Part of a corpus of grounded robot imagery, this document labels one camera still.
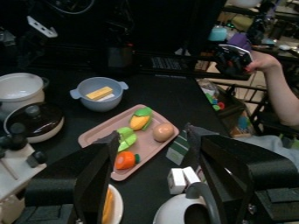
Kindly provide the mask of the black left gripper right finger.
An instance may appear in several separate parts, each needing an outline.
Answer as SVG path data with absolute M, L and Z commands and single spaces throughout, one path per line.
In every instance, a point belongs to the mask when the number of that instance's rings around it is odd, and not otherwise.
M 253 144 L 186 125 L 207 182 L 198 185 L 211 224 L 299 222 L 299 171 L 293 161 Z

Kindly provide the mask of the person's hand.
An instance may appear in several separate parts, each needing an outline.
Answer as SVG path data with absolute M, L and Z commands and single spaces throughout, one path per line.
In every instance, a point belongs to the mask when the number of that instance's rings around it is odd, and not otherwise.
M 265 74 L 271 74 L 282 70 L 282 65 L 273 55 L 263 52 L 253 51 L 251 56 L 253 62 L 246 67 L 250 73 L 261 71 Z

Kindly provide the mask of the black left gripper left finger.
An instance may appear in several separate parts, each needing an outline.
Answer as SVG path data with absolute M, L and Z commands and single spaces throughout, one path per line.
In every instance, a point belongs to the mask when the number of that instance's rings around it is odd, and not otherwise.
M 33 178 L 15 224 L 102 224 L 119 138 L 113 132 Z

